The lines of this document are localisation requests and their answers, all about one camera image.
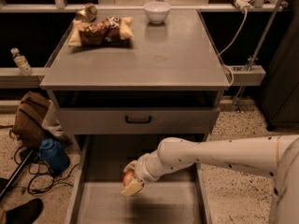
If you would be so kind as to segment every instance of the black stand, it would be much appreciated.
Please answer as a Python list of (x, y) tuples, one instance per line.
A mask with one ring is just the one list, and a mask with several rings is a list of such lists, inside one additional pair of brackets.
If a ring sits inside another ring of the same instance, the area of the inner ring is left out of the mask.
[(20, 175), (23, 168), (27, 165), (27, 162), (34, 156), (35, 152), (33, 149), (25, 150), (27, 155), (25, 155), (22, 162), (19, 164), (15, 172), (11, 175), (9, 179), (0, 178), (0, 202), (3, 200), (5, 195), (7, 194), (10, 186), (16, 181), (18, 176)]

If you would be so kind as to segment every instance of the white bottle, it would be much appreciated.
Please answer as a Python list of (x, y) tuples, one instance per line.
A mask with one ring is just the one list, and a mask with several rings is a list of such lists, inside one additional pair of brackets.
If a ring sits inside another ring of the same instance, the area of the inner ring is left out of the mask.
[(21, 73), (24, 76), (31, 76), (33, 74), (33, 70), (30, 64), (27, 62), (25, 56), (20, 53), (18, 49), (11, 50), (12, 59), (16, 65), (18, 65)]

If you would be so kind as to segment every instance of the snack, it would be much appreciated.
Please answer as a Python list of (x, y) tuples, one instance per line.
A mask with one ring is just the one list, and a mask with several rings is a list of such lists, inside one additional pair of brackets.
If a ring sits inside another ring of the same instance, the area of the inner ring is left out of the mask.
[(97, 23), (75, 22), (68, 46), (100, 45), (106, 37), (108, 28), (109, 23), (107, 21)]
[(120, 41), (121, 19), (116, 17), (110, 17), (105, 19), (105, 21), (109, 22), (109, 30), (105, 37), (105, 41), (107, 42)]
[(120, 40), (130, 39), (130, 38), (134, 37), (133, 32), (130, 27), (133, 20), (134, 20), (133, 17), (121, 18)]
[(91, 22), (96, 18), (97, 10), (94, 4), (86, 4), (84, 8), (76, 13), (75, 21)]

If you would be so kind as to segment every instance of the terrazzo floor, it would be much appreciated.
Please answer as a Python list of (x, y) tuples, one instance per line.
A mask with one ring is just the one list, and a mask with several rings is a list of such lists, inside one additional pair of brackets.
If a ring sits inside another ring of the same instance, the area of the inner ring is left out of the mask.
[[(231, 101), (221, 101), (221, 113), (217, 124), (208, 137), (208, 140), (225, 140), (237, 138), (261, 137), (279, 134), (299, 133), (299, 125), (277, 127), (273, 132), (266, 130), (267, 122), (263, 112), (251, 99), (244, 99), (240, 103), (241, 113), (236, 113)], [(0, 125), (9, 125), (14, 122), (14, 112), (1, 114)], [(13, 157), (20, 146), (16, 140), (8, 135), (8, 129), (0, 130), (0, 177), (9, 178), (17, 167)], [(67, 177), (71, 169), (79, 163), (79, 154), (74, 147), (65, 149), (71, 163), (61, 177)], [(273, 181), (255, 175), (243, 174), (231, 170), (202, 165), (205, 181), (206, 196), (213, 224), (264, 224), (267, 223), (270, 210)], [(31, 195), (26, 188), (36, 172), (37, 164), (26, 166), (21, 176), (14, 183), (14, 188), (6, 195), (0, 206), (9, 210), (26, 203), (34, 197), (43, 200), (44, 210), (35, 224), (64, 223), (66, 210), (72, 192), (77, 168), (64, 180), (66, 184), (56, 185), (44, 194)], [(34, 187), (43, 188), (50, 183), (50, 178), (41, 176)]]

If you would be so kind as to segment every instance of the white bowl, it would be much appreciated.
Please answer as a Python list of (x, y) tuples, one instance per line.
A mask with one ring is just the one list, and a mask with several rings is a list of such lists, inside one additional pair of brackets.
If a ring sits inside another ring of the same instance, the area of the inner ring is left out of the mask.
[(170, 12), (170, 5), (165, 2), (149, 2), (144, 5), (144, 11), (150, 22), (162, 23)]

